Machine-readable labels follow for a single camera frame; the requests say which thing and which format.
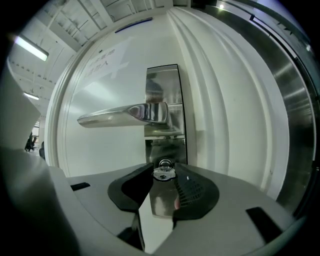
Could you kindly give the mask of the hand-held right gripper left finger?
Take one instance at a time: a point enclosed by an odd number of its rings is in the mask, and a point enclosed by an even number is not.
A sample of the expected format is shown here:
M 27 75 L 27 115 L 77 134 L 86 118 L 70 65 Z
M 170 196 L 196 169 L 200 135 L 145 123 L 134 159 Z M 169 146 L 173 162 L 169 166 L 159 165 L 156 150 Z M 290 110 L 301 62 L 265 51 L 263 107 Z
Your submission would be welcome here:
M 99 174 L 49 174 L 79 251 L 143 251 L 139 208 L 153 185 L 153 165 L 138 164 Z

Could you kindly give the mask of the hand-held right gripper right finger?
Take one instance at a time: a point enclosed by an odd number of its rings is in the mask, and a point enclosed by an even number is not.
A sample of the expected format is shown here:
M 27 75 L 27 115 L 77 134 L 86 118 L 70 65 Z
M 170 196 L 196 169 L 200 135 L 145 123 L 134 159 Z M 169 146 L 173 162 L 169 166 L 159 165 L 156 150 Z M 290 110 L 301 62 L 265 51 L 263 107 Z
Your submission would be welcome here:
M 175 171 L 180 207 L 172 244 L 267 244 L 295 222 L 246 181 L 185 164 Z

